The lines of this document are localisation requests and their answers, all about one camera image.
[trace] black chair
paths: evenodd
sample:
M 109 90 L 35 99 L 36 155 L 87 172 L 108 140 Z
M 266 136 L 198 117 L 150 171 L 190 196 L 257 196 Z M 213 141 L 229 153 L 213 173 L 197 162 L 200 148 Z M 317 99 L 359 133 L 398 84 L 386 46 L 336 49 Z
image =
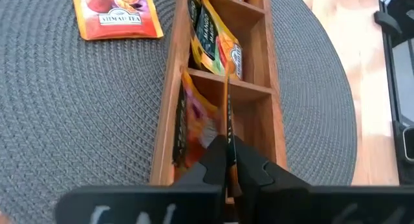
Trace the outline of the black chair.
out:
M 414 38 L 414 0 L 391 0 L 375 21 L 391 36 L 392 46 Z

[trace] wooden compartment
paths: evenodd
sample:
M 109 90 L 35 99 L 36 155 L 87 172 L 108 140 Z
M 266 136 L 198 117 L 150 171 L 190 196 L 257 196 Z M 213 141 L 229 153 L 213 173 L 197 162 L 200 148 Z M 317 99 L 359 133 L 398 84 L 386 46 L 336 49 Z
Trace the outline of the wooden compartment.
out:
M 210 3 L 243 50 L 243 81 L 230 81 L 235 134 L 287 169 L 269 1 Z M 175 113 L 182 70 L 189 67 L 190 39 L 187 0 L 177 0 L 151 169 L 152 185 L 173 182 Z M 224 77 L 192 68 L 188 71 L 199 92 L 219 105 L 221 97 L 216 94 L 223 90 Z

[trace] ahmad tea logo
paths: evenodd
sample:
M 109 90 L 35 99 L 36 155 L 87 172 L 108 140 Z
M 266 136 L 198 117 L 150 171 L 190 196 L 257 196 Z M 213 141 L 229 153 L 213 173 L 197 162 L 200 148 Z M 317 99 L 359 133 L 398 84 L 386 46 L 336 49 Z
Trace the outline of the ahmad tea logo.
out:
M 99 14 L 101 25 L 141 25 L 139 13 L 130 14 L 122 8 L 114 8 L 108 14 Z
M 235 64 L 235 74 L 241 78 L 241 47 L 239 45 L 234 44 L 232 50 L 230 51 L 230 57 Z

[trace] table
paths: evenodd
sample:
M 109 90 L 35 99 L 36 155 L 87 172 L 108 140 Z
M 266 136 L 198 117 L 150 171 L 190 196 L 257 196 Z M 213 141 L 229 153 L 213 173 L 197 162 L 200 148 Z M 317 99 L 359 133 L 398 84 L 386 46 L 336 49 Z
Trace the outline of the table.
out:
M 328 33 L 355 105 L 358 149 L 352 185 L 399 185 L 378 0 L 303 0 Z

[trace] grey woven placemat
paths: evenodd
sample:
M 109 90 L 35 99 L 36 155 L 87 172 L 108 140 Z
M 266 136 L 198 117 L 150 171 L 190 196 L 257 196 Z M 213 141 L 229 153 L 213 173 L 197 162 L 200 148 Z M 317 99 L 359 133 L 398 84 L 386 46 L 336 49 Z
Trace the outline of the grey woven placemat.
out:
M 149 179 L 175 0 L 154 0 L 161 40 L 85 42 L 72 0 L 0 0 L 0 210 L 52 223 L 80 185 Z M 272 0 L 287 153 L 314 184 L 349 184 L 349 85 L 301 0 Z

